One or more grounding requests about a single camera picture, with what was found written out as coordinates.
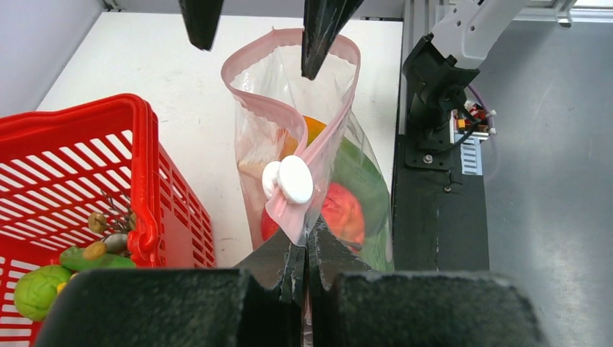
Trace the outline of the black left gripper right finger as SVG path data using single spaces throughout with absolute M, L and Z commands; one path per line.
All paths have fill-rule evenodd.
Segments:
M 371 271 L 372 268 L 334 236 L 323 218 L 318 218 L 307 239 L 309 295 L 319 306 L 339 273 Z

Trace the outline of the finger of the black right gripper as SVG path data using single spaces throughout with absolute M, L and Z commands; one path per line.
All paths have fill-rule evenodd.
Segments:
M 314 80 L 334 40 L 363 0 L 306 0 L 301 44 L 301 76 Z
M 179 0 L 189 42 L 210 51 L 217 33 L 224 0 Z

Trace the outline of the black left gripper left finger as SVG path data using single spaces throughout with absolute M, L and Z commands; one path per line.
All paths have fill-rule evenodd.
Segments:
M 277 231 L 259 248 L 236 264 L 272 291 L 279 301 L 304 306 L 307 248 L 293 244 L 283 231 Z

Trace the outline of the red apple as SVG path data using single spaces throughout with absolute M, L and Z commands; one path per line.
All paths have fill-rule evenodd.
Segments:
M 356 196 L 339 183 L 329 185 L 321 215 L 332 234 L 359 253 L 364 245 L 365 220 Z

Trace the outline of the green lettuce head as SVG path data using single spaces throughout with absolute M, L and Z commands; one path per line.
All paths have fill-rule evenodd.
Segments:
M 344 138 L 334 162 L 332 181 L 350 191 L 361 205 L 364 240 L 360 258 L 379 271 L 394 269 L 391 246 L 390 193 L 376 163 L 358 145 Z

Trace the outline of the clear zip top bag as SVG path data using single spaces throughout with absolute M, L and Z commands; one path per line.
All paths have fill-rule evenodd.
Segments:
M 340 52 L 330 52 L 308 80 L 301 76 L 302 29 L 268 35 L 274 39 L 265 48 L 275 50 L 236 76 L 234 92 L 227 87 L 236 101 L 236 167 L 252 246 L 260 247 L 279 227 L 303 246 L 322 218 L 342 139 L 370 150 L 378 165 L 352 110 L 361 53 L 352 40 L 337 37 Z

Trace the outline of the red plastic shopping basket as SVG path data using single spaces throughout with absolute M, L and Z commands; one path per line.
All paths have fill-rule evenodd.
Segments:
M 40 329 L 14 306 L 17 281 L 93 243 L 92 212 L 113 220 L 129 208 L 137 266 L 215 266 L 210 216 L 160 144 L 148 102 L 120 94 L 1 119 L 3 346 L 32 346 Z

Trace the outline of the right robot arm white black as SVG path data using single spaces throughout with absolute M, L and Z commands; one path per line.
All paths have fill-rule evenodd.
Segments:
M 189 40 L 209 51 L 218 28 L 224 1 L 179 1 Z M 364 1 L 304 1 L 301 42 L 302 77 L 313 80 L 324 58 L 340 52 L 335 43 L 340 31 Z M 438 132 L 447 123 L 447 107 L 452 96 L 479 73 L 502 32 L 526 1 L 460 1 L 453 13 L 444 17 L 413 47 L 403 62 L 402 73 L 412 98 L 406 117 L 418 130 Z M 272 42 L 262 36 L 231 55 L 221 69 L 222 80 L 232 92 L 236 76 L 269 55 Z

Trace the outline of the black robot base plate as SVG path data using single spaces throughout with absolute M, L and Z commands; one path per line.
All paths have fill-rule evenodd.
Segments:
M 413 143 L 396 139 L 393 166 L 393 259 L 396 270 L 487 271 L 484 178 L 465 175 L 455 148 L 449 171 L 407 164 Z

